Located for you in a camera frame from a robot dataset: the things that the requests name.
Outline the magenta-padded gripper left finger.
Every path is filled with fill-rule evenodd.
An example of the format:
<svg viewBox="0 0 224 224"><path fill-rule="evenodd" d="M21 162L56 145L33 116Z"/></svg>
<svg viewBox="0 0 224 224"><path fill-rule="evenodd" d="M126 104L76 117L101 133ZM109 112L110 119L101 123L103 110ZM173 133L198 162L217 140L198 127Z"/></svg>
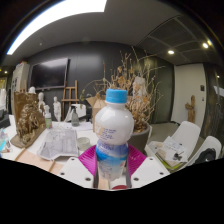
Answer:
<svg viewBox="0 0 224 224"><path fill-rule="evenodd" d="M78 158L71 157L58 176L84 188L98 187L96 146L91 146Z"/></svg>

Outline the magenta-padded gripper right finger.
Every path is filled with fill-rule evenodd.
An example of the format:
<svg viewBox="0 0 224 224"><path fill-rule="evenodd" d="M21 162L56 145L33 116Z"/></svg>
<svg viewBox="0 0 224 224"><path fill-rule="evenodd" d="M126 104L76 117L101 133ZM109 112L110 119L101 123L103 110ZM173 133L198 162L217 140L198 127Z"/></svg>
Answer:
<svg viewBox="0 0 224 224"><path fill-rule="evenodd" d="M155 157L147 157L129 146L126 168L128 188L140 188L168 175L168 170Z"/></svg>

